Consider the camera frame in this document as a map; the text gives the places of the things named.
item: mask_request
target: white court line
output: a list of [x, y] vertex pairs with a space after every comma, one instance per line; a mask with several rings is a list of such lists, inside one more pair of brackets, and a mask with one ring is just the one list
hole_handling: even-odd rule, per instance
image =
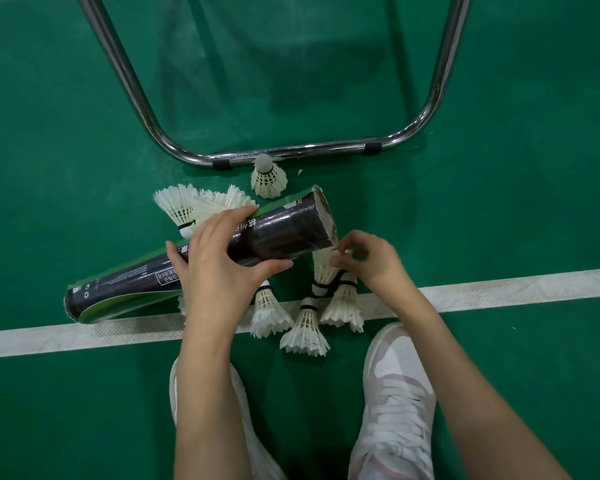
[[[421, 291], [440, 313], [595, 298], [600, 297], [600, 269], [432, 286], [421, 288]], [[366, 320], [395, 316], [374, 294], [361, 294], [359, 298]], [[319, 308], [325, 307], [328, 300], [317, 300]], [[286, 301], [282, 305], [296, 316], [300, 302]], [[248, 332], [252, 313], [250, 306], [236, 333]], [[0, 357], [177, 340], [181, 337], [183, 323], [184, 317], [180, 314], [169, 314], [92, 325], [71, 323], [2, 330]]]

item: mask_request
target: fingernail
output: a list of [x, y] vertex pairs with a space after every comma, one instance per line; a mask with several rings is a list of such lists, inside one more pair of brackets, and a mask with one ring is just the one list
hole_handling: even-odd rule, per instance
[[291, 261], [291, 259], [288, 259], [286, 261], [282, 261], [282, 263], [280, 263], [280, 271], [286, 271], [286, 270], [288, 270], [293, 265], [294, 265], [294, 262]]

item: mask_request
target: chrome metal tube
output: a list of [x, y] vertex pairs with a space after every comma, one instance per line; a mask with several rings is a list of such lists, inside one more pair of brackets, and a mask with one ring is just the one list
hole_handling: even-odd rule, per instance
[[447, 90], [449, 76], [471, 4], [471, 0], [451, 0], [426, 103], [416, 119], [397, 133], [385, 137], [200, 155], [175, 143], [161, 128], [102, 0], [78, 0], [78, 2], [147, 133], [158, 146], [177, 160], [191, 165], [213, 166], [218, 170], [253, 163], [260, 153], [269, 154], [275, 161], [343, 153], [376, 155], [387, 148], [405, 142], [424, 128], [440, 106]]

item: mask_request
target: person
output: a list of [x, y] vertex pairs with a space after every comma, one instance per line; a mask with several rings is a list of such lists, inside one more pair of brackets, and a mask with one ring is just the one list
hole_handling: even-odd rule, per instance
[[[293, 265], [270, 260], [243, 267], [229, 259], [233, 232], [254, 210], [226, 210], [204, 222], [191, 239], [188, 264], [167, 242], [187, 309], [172, 371], [176, 480], [285, 478], [253, 432], [244, 387], [229, 362], [233, 335], [257, 288]], [[436, 401], [472, 480], [569, 478], [467, 357], [391, 244], [355, 230], [337, 249], [366, 255], [333, 257], [331, 265], [360, 277], [400, 318], [368, 350], [350, 479], [432, 479]]]

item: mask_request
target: white shoe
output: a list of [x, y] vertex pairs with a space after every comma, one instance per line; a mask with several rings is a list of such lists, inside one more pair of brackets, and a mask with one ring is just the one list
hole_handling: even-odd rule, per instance
[[[169, 375], [169, 402], [171, 403], [171, 414], [173, 422], [177, 423], [178, 415], [178, 380], [176, 379], [176, 364], [175, 360], [171, 366], [171, 374]], [[238, 404], [240, 404], [240, 412], [242, 413], [242, 427], [249, 452], [249, 460], [251, 462], [251, 473], [254, 480], [287, 480], [287, 476], [280, 468], [276, 460], [264, 448], [256, 436], [251, 424], [251, 414], [249, 412], [249, 402], [247, 400], [247, 392], [244, 390], [244, 385], [240, 380], [240, 374], [235, 370], [233, 364], [231, 366], [231, 382], [235, 394], [238, 396]]]
[[363, 386], [365, 410], [349, 478], [432, 480], [436, 396], [401, 323], [385, 326], [371, 342]]

